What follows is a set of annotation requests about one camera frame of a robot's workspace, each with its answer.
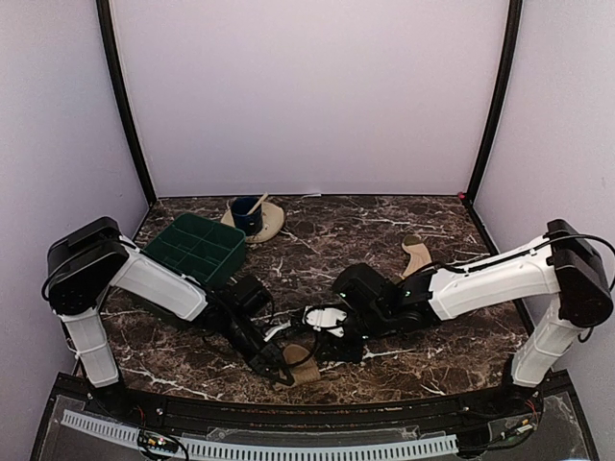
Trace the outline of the green plastic divided tray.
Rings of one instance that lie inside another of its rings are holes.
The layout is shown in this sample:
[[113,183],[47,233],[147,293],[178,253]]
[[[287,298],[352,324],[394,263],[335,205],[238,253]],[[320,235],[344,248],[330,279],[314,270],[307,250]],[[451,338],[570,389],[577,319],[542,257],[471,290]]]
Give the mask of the green plastic divided tray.
[[169,270],[203,285],[219,287],[243,265],[245,240],[242,230],[185,213],[145,246],[143,252]]

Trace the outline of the tan sock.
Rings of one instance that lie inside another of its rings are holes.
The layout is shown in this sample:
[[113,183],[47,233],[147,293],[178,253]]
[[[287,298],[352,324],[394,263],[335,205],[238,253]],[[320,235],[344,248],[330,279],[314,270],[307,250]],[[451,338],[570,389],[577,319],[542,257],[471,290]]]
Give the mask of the tan sock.
[[316,360],[305,347],[290,344],[283,349],[283,358],[289,366],[293,382],[291,384],[275,383],[274,389],[276,391],[309,384],[321,379],[321,373]]

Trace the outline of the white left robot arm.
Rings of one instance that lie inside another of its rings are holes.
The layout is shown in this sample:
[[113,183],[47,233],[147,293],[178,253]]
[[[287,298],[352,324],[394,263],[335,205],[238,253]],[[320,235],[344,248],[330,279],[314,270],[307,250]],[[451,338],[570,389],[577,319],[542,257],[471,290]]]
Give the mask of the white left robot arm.
[[202,284],[168,260],[155,260],[122,234],[108,216],[55,242],[47,253],[41,296],[61,319],[97,400],[115,419],[135,412],[135,396],[121,374],[98,310],[110,287],[154,304],[172,318],[221,334],[258,375],[290,386],[294,378],[279,346],[265,338],[253,316],[271,302],[255,277],[221,287]]

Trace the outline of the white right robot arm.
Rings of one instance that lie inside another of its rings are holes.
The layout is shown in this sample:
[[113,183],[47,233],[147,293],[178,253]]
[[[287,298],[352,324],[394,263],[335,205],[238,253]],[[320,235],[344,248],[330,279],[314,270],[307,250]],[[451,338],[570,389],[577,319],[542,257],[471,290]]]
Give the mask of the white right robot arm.
[[341,341],[362,341],[437,326],[499,303],[549,296],[550,304],[529,340],[514,353],[508,381],[490,397],[501,417],[513,415],[578,335],[614,311],[596,236],[562,219],[515,250],[470,264],[430,262],[403,279],[384,278],[365,263],[345,269],[332,290],[339,304],[304,311],[302,322]]

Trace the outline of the striped brown red sock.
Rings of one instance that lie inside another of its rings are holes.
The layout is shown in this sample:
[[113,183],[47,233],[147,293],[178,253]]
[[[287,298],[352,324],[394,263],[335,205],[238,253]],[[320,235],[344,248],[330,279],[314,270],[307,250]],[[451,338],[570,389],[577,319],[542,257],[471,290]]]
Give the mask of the striped brown red sock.
[[430,251],[425,242],[417,235],[406,235],[402,241],[402,249],[409,256],[409,262],[400,275],[392,278],[393,283],[399,283],[431,263]]

